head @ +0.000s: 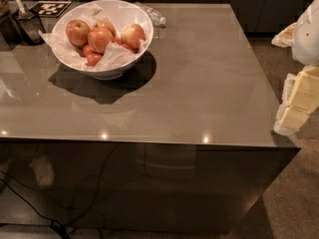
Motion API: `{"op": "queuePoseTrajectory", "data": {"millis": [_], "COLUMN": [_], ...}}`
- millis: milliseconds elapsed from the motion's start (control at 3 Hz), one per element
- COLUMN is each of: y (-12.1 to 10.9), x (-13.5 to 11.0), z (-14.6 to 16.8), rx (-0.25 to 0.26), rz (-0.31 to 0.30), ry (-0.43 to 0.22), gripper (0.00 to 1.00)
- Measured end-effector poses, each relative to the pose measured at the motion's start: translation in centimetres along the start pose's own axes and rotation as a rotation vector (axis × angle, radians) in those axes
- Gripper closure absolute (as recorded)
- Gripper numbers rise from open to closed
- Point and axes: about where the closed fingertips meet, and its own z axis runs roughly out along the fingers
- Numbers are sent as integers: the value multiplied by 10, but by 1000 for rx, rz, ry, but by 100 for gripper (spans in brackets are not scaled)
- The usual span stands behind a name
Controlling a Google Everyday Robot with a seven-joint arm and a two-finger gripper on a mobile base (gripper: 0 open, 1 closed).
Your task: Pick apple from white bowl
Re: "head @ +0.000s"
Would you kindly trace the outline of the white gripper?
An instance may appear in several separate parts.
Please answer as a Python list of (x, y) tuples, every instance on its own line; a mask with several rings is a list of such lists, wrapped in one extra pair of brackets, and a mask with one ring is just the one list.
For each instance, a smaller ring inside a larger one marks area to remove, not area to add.
[[(291, 47), (295, 26), (292, 23), (275, 35), (271, 44), (280, 48)], [(297, 75), (288, 74), (278, 109), (278, 130), (298, 131), (318, 107), (319, 67), (305, 66)]]

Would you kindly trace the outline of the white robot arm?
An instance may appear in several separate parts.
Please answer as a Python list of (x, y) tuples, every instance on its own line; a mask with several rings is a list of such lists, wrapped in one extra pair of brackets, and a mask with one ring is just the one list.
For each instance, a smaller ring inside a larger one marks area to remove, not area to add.
[(290, 47), (292, 58), (304, 66), (288, 74), (283, 86), (274, 131), (281, 135), (297, 132), (319, 108), (319, 0), (314, 0), (298, 20), (271, 41), (277, 47)]

